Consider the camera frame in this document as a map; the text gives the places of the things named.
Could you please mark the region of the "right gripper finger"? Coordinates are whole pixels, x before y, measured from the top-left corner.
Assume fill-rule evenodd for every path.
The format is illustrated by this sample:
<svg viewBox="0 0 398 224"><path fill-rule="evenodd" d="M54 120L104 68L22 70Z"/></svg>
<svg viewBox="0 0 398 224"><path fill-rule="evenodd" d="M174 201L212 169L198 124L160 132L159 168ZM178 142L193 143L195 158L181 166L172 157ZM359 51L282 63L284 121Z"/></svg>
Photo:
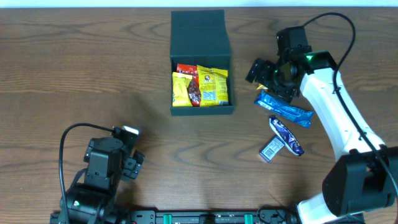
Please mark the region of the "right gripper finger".
<svg viewBox="0 0 398 224"><path fill-rule="evenodd" d="M252 64L251 68L246 75L245 80L249 83L252 83L263 71L264 69L264 60L261 58L257 58Z"/></svg>
<svg viewBox="0 0 398 224"><path fill-rule="evenodd" d="M269 60L256 61L256 77L255 81L271 89L271 78L275 72L275 64Z"/></svg>

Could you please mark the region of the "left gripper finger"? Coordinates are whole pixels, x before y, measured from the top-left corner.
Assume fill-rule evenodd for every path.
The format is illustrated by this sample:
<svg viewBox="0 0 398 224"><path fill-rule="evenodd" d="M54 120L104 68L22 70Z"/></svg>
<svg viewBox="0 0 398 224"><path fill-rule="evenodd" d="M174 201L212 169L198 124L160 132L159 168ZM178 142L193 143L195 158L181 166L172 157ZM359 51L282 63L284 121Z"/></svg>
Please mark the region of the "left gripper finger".
<svg viewBox="0 0 398 224"><path fill-rule="evenodd" d="M136 162L135 165L134 165L134 167L133 167L133 172L134 172L135 174L138 174L139 171L140 171L141 168L142 168L142 164L143 164L143 162L144 162L145 155L143 155L143 153L141 153L141 152L139 152L139 151L135 151L132 158L133 158L133 159L135 160L135 162Z"/></svg>
<svg viewBox="0 0 398 224"><path fill-rule="evenodd" d="M135 166L136 161L131 157L128 157L125 161L123 161L121 180L129 181L136 179L137 174L135 172Z"/></svg>

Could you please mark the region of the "large yellow Hacks candy bag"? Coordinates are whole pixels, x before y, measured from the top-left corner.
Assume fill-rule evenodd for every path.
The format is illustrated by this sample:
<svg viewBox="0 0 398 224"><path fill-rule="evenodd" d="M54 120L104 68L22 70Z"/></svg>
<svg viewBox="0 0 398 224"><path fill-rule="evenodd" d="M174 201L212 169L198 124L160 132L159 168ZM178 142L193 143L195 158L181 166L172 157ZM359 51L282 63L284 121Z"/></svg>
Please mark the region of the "large yellow Hacks candy bag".
<svg viewBox="0 0 398 224"><path fill-rule="evenodd" d="M197 70L201 93L200 106L228 105L228 71L219 68L206 68L200 65L197 66Z"/></svg>

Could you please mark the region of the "red snack packet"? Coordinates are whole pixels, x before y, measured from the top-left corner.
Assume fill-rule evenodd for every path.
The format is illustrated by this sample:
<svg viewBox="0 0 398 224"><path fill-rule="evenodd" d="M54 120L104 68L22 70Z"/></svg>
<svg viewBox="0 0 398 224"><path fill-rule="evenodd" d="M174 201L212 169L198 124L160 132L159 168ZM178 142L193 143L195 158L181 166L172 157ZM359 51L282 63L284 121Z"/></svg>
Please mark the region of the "red snack packet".
<svg viewBox="0 0 398 224"><path fill-rule="evenodd" d="M201 93L198 85L198 69L196 65L187 65L178 63L176 72L184 73L192 76L192 81L190 82L187 90L190 101L193 107L199 107L201 102Z"/></svg>

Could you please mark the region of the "yellow snack bar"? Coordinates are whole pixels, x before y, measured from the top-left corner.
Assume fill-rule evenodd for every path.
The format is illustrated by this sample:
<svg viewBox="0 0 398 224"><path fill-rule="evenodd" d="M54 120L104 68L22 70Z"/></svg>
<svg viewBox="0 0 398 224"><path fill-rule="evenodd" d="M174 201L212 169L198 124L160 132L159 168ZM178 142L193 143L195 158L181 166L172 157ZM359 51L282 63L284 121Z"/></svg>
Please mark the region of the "yellow snack bar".
<svg viewBox="0 0 398 224"><path fill-rule="evenodd" d="M172 74L172 106L173 107L192 107L188 95L188 86L192 81L192 76L184 73L173 72Z"/></svg>

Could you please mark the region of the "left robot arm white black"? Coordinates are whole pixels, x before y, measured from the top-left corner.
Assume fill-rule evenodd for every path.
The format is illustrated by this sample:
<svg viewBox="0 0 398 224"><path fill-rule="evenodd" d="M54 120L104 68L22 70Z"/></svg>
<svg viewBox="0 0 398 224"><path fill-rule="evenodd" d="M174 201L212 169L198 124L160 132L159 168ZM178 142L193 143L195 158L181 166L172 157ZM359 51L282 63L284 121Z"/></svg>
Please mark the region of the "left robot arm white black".
<svg viewBox="0 0 398 224"><path fill-rule="evenodd" d="M69 131L87 126L110 132L110 137L89 141L83 161L88 165L78 171L68 189L63 176L63 147ZM77 123L62 134L58 169L62 197L60 211L50 216L50 223L131 223L128 210L114 206L120 181L137 178L145 156L134 151L139 131L130 126L111 129L89 123Z"/></svg>

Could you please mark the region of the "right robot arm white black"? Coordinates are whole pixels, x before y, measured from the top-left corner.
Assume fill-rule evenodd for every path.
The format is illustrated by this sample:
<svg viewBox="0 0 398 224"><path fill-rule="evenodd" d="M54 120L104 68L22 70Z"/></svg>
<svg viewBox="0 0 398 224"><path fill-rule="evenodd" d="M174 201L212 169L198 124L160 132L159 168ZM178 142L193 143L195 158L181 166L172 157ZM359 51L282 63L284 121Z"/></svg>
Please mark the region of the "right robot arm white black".
<svg viewBox="0 0 398 224"><path fill-rule="evenodd" d="M322 191L298 203L287 222L357 220L363 212L396 203L397 149L387 147L365 122L330 53L314 52L302 26L279 31L277 45L278 61L257 59L246 77L263 87L256 104L272 111L269 124L275 137L261 156L269 161L282 147L301 156L303 147L282 118L307 128L317 115L336 160Z"/></svg>

